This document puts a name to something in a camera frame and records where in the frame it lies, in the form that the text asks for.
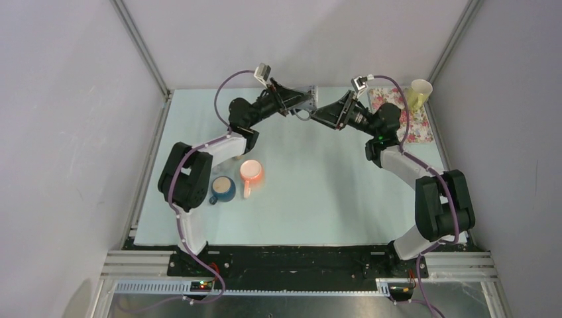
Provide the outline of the grey blue mug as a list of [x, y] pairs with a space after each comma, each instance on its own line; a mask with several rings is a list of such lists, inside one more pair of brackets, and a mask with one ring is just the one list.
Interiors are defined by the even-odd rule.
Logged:
[[317, 109], [318, 86], [310, 85], [307, 87], [299, 87], [298, 90], [305, 92], [308, 95], [308, 99], [297, 104], [291, 110], [291, 113], [301, 121], [308, 121]]

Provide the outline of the dark blue mug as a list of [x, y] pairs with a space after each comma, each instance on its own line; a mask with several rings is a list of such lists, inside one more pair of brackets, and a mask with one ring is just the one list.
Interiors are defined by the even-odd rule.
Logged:
[[234, 199], [236, 187], [234, 181], [227, 176], [219, 176], [211, 183], [211, 197], [209, 203], [215, 205], [219, 202], [226, 203]]

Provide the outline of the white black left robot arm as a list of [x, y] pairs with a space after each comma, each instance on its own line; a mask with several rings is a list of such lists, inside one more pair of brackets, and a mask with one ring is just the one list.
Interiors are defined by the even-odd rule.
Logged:
[[177, 142], [172, 147], [158, 190], [176, 215], [178, 246], [189, 253], [184, 268], [192, 275], [201, 276], [209, 269], [209, 257], [201, 253], [207, 245], [203, 220], [195, 210], [207, 197], [212, 168], [254, 148], [259, 136], [254, 125], [276, 113], [295, 115], [314, 99], [312, 90], [287, 88], [272, 79], [255, 101], [237, 97], [230, 102], [225, 134], [198, 146]]

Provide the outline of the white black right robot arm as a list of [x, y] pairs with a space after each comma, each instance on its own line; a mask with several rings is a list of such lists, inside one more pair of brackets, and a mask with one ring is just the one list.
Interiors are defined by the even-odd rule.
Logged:
[[313, 121], [339, 131], [353, 127], [372, 139], [365, 144], [366, 159], [392, 172], [415, 192], [414, 226], [392, 241], [385, 258], [386, 271], [403, 276], [411, 259], [433, 245], [456, 244], [462, 232], [475, 225], [475, 214], [465, 175], [459, 170], [440, 170], [404, 150], [398, 140], [401, 109], [385, 103], [371, 113], [348, 91], [338, 101], [311, 113]]

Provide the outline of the yellow mug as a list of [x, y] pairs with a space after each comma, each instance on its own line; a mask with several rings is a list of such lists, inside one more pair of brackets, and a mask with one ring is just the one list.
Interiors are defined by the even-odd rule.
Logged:
[[433, 86], [424, 79], [415, 79], [406, 90], [406, 101], [411, 113], [419, 111], [433, 93]]

